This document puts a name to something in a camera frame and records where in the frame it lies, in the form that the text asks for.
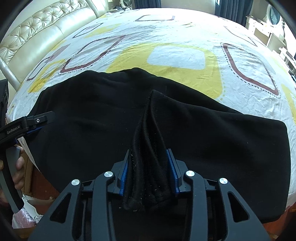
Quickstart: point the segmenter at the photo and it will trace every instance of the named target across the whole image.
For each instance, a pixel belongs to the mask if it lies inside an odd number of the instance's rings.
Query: cream leather bed frame
[[[17,91],[51,49],[107,11],[107,0],[33,0],[0,43],[0,70]]]

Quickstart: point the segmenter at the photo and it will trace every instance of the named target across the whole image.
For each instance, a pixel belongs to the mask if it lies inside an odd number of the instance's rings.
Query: floor
[[[34,167],[31,184],[32,196],[38,199],[47,200],[50,197],[57,198],[59,192],[45,179],[45,177]],[[39,214],[44,214],[49,206],[36,206]],[[290,207],[279,220],[266,223],[263,226],[269,233],[271,240],[274,241],[287,226],[292,216],[296,215],[296,204]]]

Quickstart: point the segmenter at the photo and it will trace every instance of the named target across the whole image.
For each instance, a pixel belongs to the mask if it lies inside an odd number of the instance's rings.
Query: gray handle grip
[[[23,207],[23,201],[21,200],[22,191],[17,190],[17,195],[16,195],[16,193],[15,194],[11,193],[11,192],[16,192],[16,190],[14,189],[14,186],[12,186],[13,183],[9,182],[10,183],[9,184],[6,182],[4,170],[8,171],[8,169],[9,169],[10,175],[14,176],[14,174],[17,171],[16,170],[16,162],[17,162],[18,158],[20,157],[20,149],[18,147],[12,146],[12,147],[6,149],[5,155],[6,155],[8,168],[5,167],[5,164],[4,164],[4,169],[2,171],[0,171],[0,188],[3,190],[4,195],[5,195],[6,199],[8,200],[12,211],[14,213],[17,213]]]

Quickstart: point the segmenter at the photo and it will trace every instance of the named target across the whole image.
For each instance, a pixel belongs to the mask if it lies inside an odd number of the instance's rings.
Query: yellow rounded square pattern
[[[205,54],[204,69],[178,68],[164,65],[152,65],[147,62],[156,47],[175,46],[200,50]],[[198,90],[215,99],[222,93],[222,82],[217,56],[210,50],[189,45],[173,43],[143,43],[123,50],[106,70],[107,73],[138,67],[156,76],[161,76]]]

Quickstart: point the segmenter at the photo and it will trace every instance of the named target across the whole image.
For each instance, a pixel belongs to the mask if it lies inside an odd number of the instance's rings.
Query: round mirror
[[[274,7],[269,10],[269,19],[272,25],[277,25],[280,22],[281,15]]]

